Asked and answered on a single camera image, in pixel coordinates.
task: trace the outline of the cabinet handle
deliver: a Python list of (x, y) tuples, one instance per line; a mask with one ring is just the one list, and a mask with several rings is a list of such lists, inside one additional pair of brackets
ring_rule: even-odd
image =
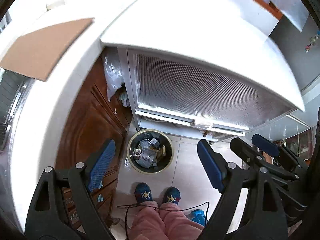
[(100, 195), (98, 196), (98, 203), (99, 203), (99, 202), (102, 202), (103, 199), (104, 199), (103, 196), (100, 194)]

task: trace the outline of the blue object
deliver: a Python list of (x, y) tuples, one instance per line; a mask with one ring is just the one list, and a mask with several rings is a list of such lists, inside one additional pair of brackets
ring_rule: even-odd
[(152, 201), (151, 189), (146, 183), (143, 183), (143, 182), (139, 183), (136, 186), (134, 195), (138, 203), (142, 203), (145, 201)]
[(252, 143), (271, 157), (279, 156), (279, 148), (276, 144), (270, 142), (259, 134), (255, 134), (251, 139)]
[(210, 150), (213, 151), (211, 147), (209, 147), (210, 149), (205, 147), (205, 144), (201, 141), (198, 142), (197, 146), (199, 159), (204, 167), (205, 172), (207, 173), (212, 187), (219, 190), (221, 193), (224, 189), (224, 185), (222, 183), (222, 172), (211, 156)]
[(205, 215), (203, 210), (201, 209), (193, 210), (189, 215), (186, 215), (186, 217), (189, 218), (191, 221), (194, 221), (202, 226), (205, 226)]
[(162, 203), (175, 203), (178, 205), (180, 200), (180, 191), (176, 187), (169, 187), (164, 194)]
[(116, 143), (114, 140), (110, 140), (107, 147), (104, 149), (93, 169), (90, 172), (90, 182), (88, 184), (88, 190), (92, 192), (98, 188), (107, 168), (109, 167), (111, 160), (116, 152)]

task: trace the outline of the black cable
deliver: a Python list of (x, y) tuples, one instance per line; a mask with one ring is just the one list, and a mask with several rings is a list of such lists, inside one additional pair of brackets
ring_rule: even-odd
[(126, 208), (127, 209), (126, 212), (125, 212), (124, 223), (125, 223), (125, 235), (127, 237), (127, 240), (129, 240), (128, 228), (127, 228), (127, 217), (128, 217), (128, 211), (129, 211), (130, 208), (144, 206), (144, 207), (152, 207), (152, 208), (157, 208), (157, 209), (170, 211), (170, 212), (180, 212), (180, 211), (186, 211), (186, 210), (190, 210), (190, 209), (193, 209), (193, 208), (196, 208), (196, 207), (200, 207), (200, 206), (203, 206), (205, 204), (208, 204), (207, 211), (205, 212), (205, 218), (204, 218), (204, 226), (206, 226), (207, 225), (207, 215), (208, 215), (208, 210), (209, 210), (209, 206), (210, 206), (210, 202), (209, 201), (204, 202), (204, 203), (202, 203), (200, 205), (191, 207), (191, 208), (186, 208), (186, 209), (181, 209), (181, 210), (169, 210), (169, 209), (164, 209), (162, 207), (153, 207), (153, 206), (148, 206), (148, 205), (141, 205), (140, 203), (135, 203), (135, 204), (131, 204), (131, 205), (121, 205), (121, 206), (117, 206), (117, 208)]

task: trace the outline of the person's foot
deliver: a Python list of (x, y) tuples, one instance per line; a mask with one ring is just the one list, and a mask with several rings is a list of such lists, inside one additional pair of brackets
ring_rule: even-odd
[(152, 201), (151, 189), (146, 183), (143, 183), (143, 182), (139, 183), (136, 186), (134, 195), (138, 203), (142, 203), (145, 201)]
[(180, 200), (180, 191), (176, 187), (169, 187), (164, 194), (162, 203), (176, 203)]

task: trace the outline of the plastic bag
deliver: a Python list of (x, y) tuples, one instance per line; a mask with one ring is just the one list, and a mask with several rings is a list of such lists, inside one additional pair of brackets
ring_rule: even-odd
[(124, 83), (117, 48), (107, 48), (103, 54), (104, 75), (107, 82), (107, 97), (110, 102), (112, 96)]
[(122, 93), (119, 95), (119, 100), (122, 102), (122, 105), (123, 105), (124, 107), (130, 106), (130, 102), (129, 102), (129, 98), (128, 98), (127, 92), (122, 92)]

